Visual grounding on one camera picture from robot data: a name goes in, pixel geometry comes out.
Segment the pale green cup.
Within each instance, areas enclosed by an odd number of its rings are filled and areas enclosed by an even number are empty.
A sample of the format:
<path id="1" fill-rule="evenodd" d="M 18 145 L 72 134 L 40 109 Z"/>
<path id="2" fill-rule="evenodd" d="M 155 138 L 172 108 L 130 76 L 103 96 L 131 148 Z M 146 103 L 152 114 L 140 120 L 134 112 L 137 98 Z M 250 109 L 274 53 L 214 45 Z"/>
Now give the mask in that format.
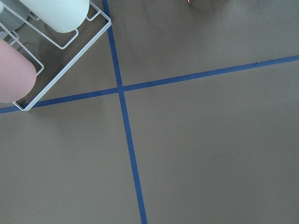
<path id="1" fill-rule="evenodd" d="M 22 0 L 21 3 L 59 33 L 77 29 L 89 10 L 88 0 Z"/>

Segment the pink cup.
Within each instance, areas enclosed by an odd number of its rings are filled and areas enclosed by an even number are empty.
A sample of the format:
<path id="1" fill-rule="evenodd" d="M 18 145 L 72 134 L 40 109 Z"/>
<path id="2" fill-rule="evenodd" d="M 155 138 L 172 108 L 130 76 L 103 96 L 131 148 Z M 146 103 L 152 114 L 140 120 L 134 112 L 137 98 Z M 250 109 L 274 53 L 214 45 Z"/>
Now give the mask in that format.
<path id="1" fill-rule="evenodd" d="M 26 96 L 36 82 L 36 69 L 21 53 L 0 41 L 0 101 L 10 103 Z"/>

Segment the grey cup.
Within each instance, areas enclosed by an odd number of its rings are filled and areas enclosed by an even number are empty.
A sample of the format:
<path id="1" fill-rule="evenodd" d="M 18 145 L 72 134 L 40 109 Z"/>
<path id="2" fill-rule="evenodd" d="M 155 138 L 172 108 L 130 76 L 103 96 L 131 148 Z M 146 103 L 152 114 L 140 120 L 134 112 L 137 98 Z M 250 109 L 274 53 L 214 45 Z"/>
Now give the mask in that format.
<path id="1" fill-rule="evenodd" d="M 24 20 L 28 18 L 30 10 L 23 5 L 19 0 L 1 0 L 0 1 L 0 22 L 9 30 L 20 28 L 24 21 L 7 10 L 4 5 L 16 12 Z"/>

